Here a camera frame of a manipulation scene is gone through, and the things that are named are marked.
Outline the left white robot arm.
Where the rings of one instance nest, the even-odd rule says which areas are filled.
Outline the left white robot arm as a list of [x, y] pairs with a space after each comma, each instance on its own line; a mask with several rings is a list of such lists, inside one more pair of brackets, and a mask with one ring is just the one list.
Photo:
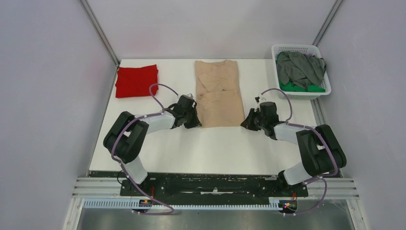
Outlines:
[[176, 103], [162, 112], [135, 116], [124, 111], [106, 134], [103, 146], [110, 152], [111, 158], [119, 163], [138, 195], [145, 195], [150, 190], [150, 181], [146, 179], [148, 172], [139, 158], [146, 136], [181, 126], [186, 129], [201, 127], [196, 105], [191, 95], [181, 95]]

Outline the beige t shirt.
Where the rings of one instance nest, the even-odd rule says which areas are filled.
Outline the beige t shirt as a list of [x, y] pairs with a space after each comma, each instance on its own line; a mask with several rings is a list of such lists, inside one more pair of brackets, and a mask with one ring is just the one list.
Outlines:
[[195, 61], [197, 115], [203, 128], [238, 127], [245, 120], [236, 61]]

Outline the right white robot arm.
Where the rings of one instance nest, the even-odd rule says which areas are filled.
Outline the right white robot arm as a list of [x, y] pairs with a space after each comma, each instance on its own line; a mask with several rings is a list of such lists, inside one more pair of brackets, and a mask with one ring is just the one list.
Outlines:
[[311, 127], [283, 122], [274, 102], [262, 102], [257, 108], [251, 108], [241, 126], [251, 131], [262, 130], [273, 140], [298, 146], [300, 162], [278, 173], [276, 188], [283, 196], [290, 195], [298, 184], [336, 175], [347, 164], [345, 153], [329, 125]]

